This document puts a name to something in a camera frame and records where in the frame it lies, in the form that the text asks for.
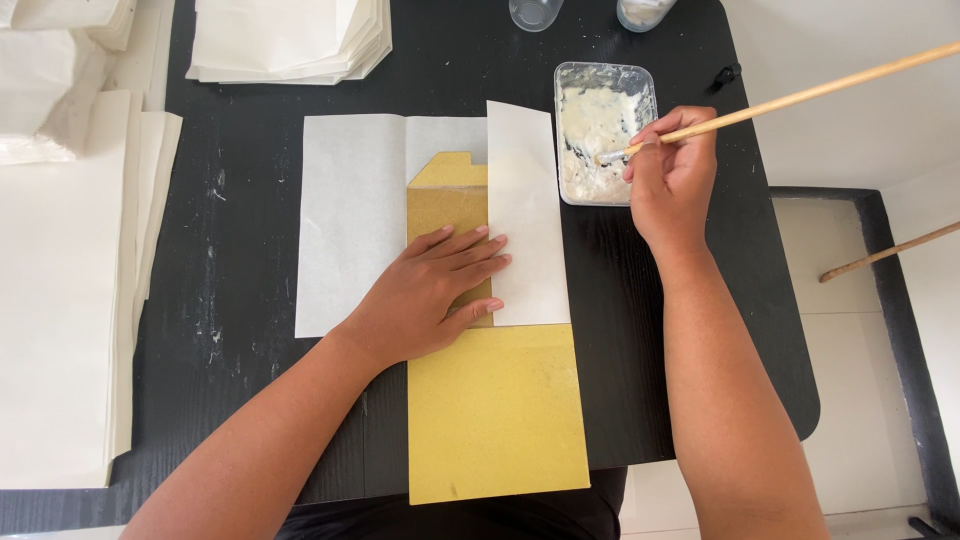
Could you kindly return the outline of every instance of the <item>hand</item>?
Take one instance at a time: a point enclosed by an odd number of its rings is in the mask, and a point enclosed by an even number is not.
[[[447,225],[418,236],[330,333],[363,351],[378,370],[449,346],[481,316],[503,308],[499,299],[486,298],[446,315],[455,298],[510,263],[509,255],[496,255],[507,245],[504,234],[470,247],[488,230],[483,225],[451,237]]]
[[[644,144],[630,158],[623,180],[633,184],[634,225],[656,258],[707,248],[707,208],[717,170],[716,132],[666,145],[660,135],[715,117],[712,107],[677,107],[630,139]]]

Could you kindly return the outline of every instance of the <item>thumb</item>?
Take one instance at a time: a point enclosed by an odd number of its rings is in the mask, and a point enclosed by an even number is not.
[[[633,187],[631,191],[640,189],[652,190],[663,185],[660,173],[660,136],[649,133],[643,139],[643,146],[630,158],[628,167],[632,169]]]
[[[474,300],[451,313],[450,316],[444,319],[441,326],[456,337],[463,333],[470,325],[479,321],[480,317],[502,308],[503,301],[499,298]]]

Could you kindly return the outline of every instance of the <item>dark clothing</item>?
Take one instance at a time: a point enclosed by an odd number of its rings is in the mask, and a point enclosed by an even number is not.
[[[277,540],[615,540],[627,468],[590,488],[411,506],[406,495],[295,506]]]

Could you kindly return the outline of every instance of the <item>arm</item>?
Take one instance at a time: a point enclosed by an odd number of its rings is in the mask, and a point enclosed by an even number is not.
[[[663,283],[663,339],[674,446],[705,540],[827,539],[800,440],[707,248],[716,133],[660,145],[709,120],[679,107],[643,129],[630,160],[636,228]]]
[[[470,248],[481,227],[417,238],[360,306],[277,380],[240,407],[137,511],[123,540],[270,539],[334,431],[380,371],[453,343],[503,302],[453,300],[510,262],[505,236]]]

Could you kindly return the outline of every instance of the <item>plastic container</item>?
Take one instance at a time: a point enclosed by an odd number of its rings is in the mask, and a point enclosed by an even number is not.
[[[614,121],[607,125],[615,127],[602,131],[603,136],[609,135],[609,137],[605,142],[607,147],[599,148],[599,152],[625,148],[630,138],[636,135],[636,132],[657,119],[657,96],[654,93],[654,80],[646,69],[635,65],[584,61],[565,61],[558,65],[557,70],[554,71],[554,103],[557,112],[557,181],[560,185],[560,196],[570,205],[593,207],[625,207],[630,205],[629,185],[624,183],[620,176],[626,163],[618,162],[606,167],[596,167],[592,165],[592,155],[581,156],[583,152],[578,154],[577,149],[568,146],[566,140],[568,133],[564,130],[564,105],[577,106],[572,101],[577,98],[572,94],[583,95],[588,89],[602,90],[604,88],[608,88],[611,92],[617,94],[623,94],[625,99],[621,101],[624,105],[629,102],[636,102],[636,104],[632,107],[613,108],[605,111],[605,116],[614,113],[611,116]],[[571,94],[567,96],[570,100],[569,103],[564,100],[565,91]],[[596,125],[598,126],[597,129],[600,129],[603,124],[597,123]],[[574,158],[582,159],[582,162],[586,164],[586,169],[593,166],[595,170],[590,170],[597,174],[585,180],[585,177],[579,174],[582,172],[577,168],[579,163],[574,163],[571,166]],[[610,189],[607,190],[602,187],[594,189],[594,183],[598,186],[601,184],[609,186]]]
[[[553,24],[564,0],[510,0],[510,17],[527,32],[539,32]]]
[[[677,0],[618,0],[616,18],[631,32],[646,32],[660,24]]]

